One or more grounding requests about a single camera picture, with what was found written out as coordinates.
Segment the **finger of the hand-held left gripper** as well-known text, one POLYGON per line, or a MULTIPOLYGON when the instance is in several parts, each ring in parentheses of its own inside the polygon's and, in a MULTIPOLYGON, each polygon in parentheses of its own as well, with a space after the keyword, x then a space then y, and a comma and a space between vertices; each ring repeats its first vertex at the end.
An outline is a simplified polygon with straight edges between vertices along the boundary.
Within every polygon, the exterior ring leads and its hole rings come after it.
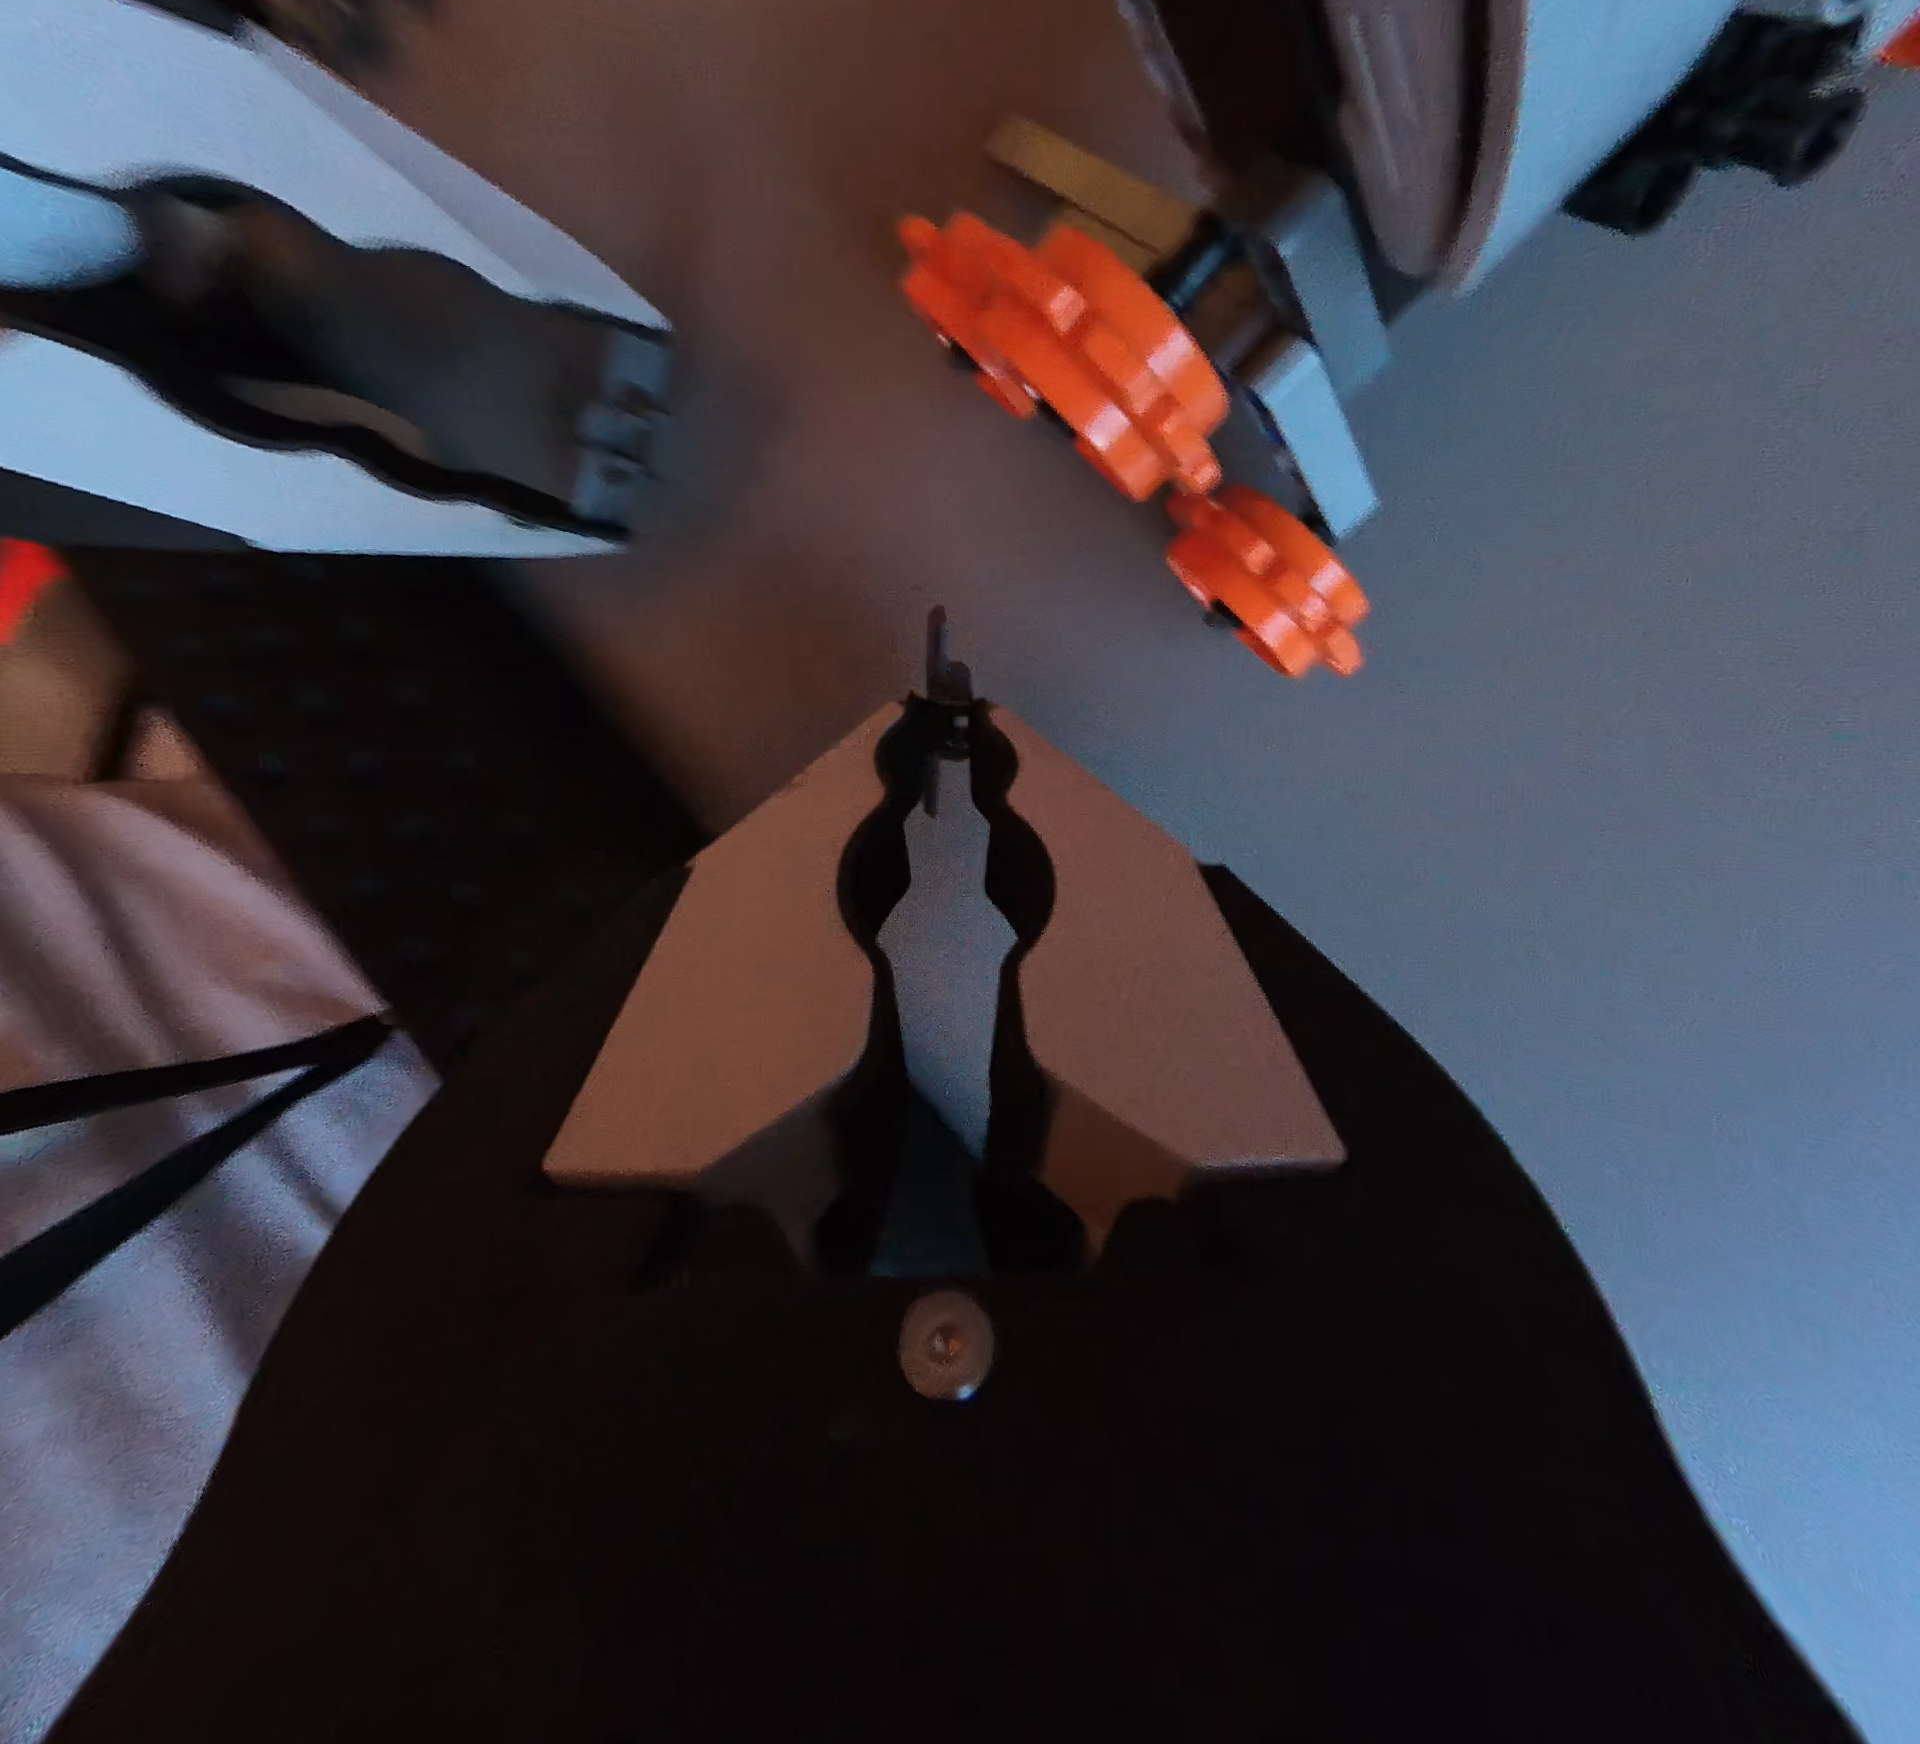
POLYGON ((10 0, 10 332, 199 426, 578 426, 609 324, 582 242, 264 35, 10 0))
POLYGON ((10 533, 57 548, 609 558, 640 517, 622 450, 578 450, 555 519, 495 509, 501 478, 430 497, 323 443, 224 441, 129 371, 35 332, 0 352, 0 466, 10 533))

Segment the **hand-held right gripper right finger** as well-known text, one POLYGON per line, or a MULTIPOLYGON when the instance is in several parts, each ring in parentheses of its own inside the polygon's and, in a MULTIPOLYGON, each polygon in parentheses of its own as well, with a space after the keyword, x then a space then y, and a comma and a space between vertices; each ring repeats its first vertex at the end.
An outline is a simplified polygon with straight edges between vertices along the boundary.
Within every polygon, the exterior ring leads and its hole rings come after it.
POLYGON ((992 1269, 1084 1269, 1135 1205, 1336 1175, 1306 1086, 1205 862, 1022 716, 973 701, 992 971, 973 1222, 992 1269))

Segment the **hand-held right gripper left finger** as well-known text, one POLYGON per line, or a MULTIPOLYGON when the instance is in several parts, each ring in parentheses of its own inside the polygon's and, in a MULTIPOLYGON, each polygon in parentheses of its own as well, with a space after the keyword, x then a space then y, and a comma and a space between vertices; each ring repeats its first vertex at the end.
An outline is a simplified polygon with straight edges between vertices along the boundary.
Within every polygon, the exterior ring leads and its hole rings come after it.
POLYGON ((877 1264, 914 1117, 883 961, 914 816, 919 701, 891 701, 681 871, 549 1186, 763 1211, 808 1264, 877 1264))

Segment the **dark grey brick bar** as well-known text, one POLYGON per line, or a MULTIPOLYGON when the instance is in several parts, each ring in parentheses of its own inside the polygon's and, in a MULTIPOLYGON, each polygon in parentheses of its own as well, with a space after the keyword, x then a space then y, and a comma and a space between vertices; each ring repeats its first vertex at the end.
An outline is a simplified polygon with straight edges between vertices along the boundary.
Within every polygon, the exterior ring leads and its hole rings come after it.
POLYGON ((578 405, 578 478, 570 517, 599 533, 635 533, 635 517, 652 489, 652 450, 676 405, 676 349, 659 324, 609 324, 602 371, 578 405))

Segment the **grey brick plate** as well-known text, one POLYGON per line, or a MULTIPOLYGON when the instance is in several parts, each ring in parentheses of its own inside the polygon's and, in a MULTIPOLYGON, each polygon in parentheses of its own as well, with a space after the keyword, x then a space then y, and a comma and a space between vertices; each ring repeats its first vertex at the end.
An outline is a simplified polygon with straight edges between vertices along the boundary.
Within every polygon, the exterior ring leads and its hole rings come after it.
POLYGON ((922 691, 919 691, 919 742, 922 742, 922 823, 941 823, 945 770, 973 779, 973 665, 951 662, 945 605, 922 613, 922 691))

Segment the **person's light pink clothing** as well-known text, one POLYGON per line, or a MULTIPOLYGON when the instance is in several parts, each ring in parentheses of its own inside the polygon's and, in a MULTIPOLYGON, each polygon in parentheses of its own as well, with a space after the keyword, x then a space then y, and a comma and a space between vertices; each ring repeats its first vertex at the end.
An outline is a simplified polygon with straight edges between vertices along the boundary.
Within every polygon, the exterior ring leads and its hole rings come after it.
MULTIPOLYGON (((10 779, 0 1080, 172 1086, 379 991, 211 779, 10 779)), ((0 1734, 51 1734, 178 1540, 334 1222, 437 1094, 407 1032, 290 1095, 0 1347, 0 1734)))

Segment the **grey toy brick spaceship model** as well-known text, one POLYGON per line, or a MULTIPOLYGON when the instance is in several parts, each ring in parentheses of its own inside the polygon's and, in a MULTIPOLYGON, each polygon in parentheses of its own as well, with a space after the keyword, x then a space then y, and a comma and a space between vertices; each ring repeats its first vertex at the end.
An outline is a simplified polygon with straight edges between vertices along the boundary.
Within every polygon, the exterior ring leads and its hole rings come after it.
POLYGON ((901 304, 1009 419, 1169 519, 1169 576, 1270 672, 1358 672, 1378 517, 1351 405, 1388 323, 1545 217, 1656 233, 1699 173, 1813 178, 1913 0, 1123 0, 1207 198, 1000 119, 1035 233, 901 217, 901 304))

